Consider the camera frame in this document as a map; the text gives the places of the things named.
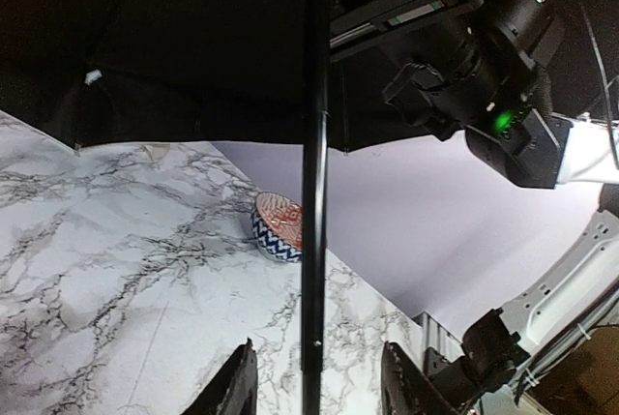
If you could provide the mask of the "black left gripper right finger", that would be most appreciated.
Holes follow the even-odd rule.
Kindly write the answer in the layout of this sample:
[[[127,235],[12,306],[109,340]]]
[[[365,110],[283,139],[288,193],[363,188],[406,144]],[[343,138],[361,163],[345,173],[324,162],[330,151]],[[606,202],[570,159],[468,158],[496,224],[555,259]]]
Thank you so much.
[[[433,384],[400,345],[388,341],[381,357],[381,407],[383,414],[460,414],[446,398],[446,383]]]

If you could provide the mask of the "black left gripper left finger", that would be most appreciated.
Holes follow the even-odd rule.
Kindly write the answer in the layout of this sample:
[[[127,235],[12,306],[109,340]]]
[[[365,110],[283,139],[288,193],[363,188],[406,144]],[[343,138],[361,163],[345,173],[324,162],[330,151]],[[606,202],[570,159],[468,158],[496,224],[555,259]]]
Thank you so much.
[[[183,415],[256,415],[258,368],[251,339],[239,345]]]

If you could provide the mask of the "beige and black umbrella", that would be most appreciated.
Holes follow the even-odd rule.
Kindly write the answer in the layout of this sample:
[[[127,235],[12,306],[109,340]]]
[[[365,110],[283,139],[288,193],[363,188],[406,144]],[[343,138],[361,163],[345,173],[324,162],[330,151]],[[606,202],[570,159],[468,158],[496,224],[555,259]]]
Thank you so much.
[[[597,28],[617,0],[553,2],[563,38],[550,62],[593,74],[588,107],[617,123],[618,73]],[[327,151],[428,134],[383,102],[397,68],[380,48],[332,61],[331,9],[331,0],[1,0],[1,105],[63,144],[302,146],[307,414],[321,407]]]

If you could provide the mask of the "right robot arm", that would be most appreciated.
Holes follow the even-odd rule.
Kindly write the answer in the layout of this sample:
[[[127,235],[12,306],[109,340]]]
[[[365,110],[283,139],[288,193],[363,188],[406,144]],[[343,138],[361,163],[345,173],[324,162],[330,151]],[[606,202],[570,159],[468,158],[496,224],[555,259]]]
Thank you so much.
[[[525,189],[595,182],[607,199],[531,286],[465,332],[452,363],[417,367],[396,343],[382,356],[387,414],[463,414],[487,393],[517,396],[612,310],[618,283],[618,130],[552,107],[547,65],[563,38],[553,0],[331,0],[333,62],[380,48],[396,65],[383,102]]]

